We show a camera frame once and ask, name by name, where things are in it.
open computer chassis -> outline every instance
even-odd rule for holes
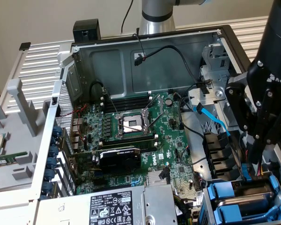
[[[255,176],[255,165],[242,167],[245,138],[224,89],[229,77],[245,72],[250,62],[232,29],[183,30],[140,41],[145,53],[165,45],[177,47],[198,78],[197,85],[171,49],[135,67],[142,50],[134,37],[74,43],[70,53],[60,54],[60,80],[47,104],[27,196],[31,200],[34,193],[40,201],[36,223],[281,220],[277,147],[264,155],[262,175]],[[225,126],[192,112],[199,104]],[[250,210],[236,207],[240,202],[251,204]],[[67,207],[71,213],[56,215],[54,207]]]

motherboard logo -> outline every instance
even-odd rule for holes
[[[156,162],[156,154],[154,153],[154,155],[152,156],[153,158],[153,165],[157,165],[157,162]]]
[[[266,80],[266,82],[279,82],[281,83],[281,80],[279,78],[276,78],[273,74],[270,74],[270,77]]]

chip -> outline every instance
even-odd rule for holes
[[[184,173],[184,167],[179,167],[179,173]]]

motherboard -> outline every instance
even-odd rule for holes
[[[70,158],[80,179],[76,193],[171,184],[181,198],[193,199],[192,167],[182,164],[191,157],[179,97],[162,92],[125,101],[79,106]]]

connector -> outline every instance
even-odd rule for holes
[[[198,104],[197,106],[197,112],[201,115],[202,114],[202,109],[203,109],[203,105],[201,103]]]
[[[144,58],[140,55],[134,60],[134,65],[139,66],[143,62]]]

